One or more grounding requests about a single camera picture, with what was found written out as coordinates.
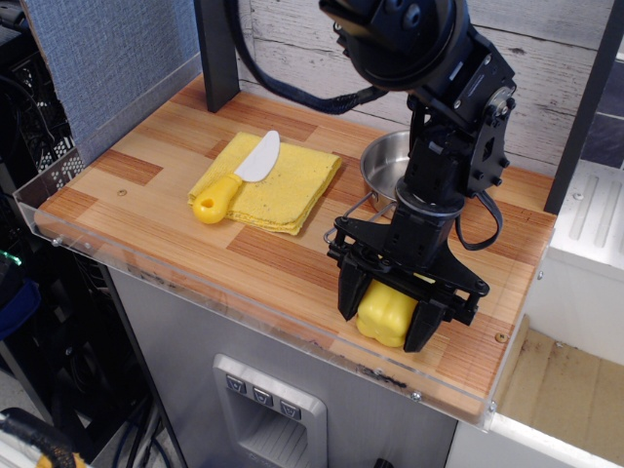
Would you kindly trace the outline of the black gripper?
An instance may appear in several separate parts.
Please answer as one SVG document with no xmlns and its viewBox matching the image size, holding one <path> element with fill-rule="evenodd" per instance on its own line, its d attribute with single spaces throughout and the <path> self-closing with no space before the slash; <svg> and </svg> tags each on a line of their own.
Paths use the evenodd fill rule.
<svg viewBox="0 0 624 468">
<path fill-rule="evenodd" d="M 344 320 L 356 315 L 376 280 L 418 301 L 403 346 L 407 353 L 420 352 L 442 321 L 470 325 L 489 286 L 450 251 L 449 233 L 462 208 L 400 204 L 384 239 L 365 220 L 337 218 L 328 256 L 340 268 L 338 310 Z"/>
</svg>

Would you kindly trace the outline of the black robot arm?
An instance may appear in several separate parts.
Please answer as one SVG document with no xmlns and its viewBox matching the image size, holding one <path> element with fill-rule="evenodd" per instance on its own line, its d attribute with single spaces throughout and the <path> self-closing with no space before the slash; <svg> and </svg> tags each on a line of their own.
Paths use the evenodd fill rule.
<svg viewBox="0 0 624 468">
<path fill-rule="evenodd" d="M 440 323 L 470 324 L 488 284 L 449 249 L 450 233 L 476 198 L 495 220 L 488 190 L 509 162 L 504 135 L 514 72 L 471 24 L 463 1 L 324 1 L 358 73 L 405 92 L 412 112 L 409 163 L 391 221 L 348 216 L 335 223 L 330 256 L 340 270 L 338 308 L 352 318 L 372 282 L 416 302 L 403 348 L 420 351 Z"/>
</svg>

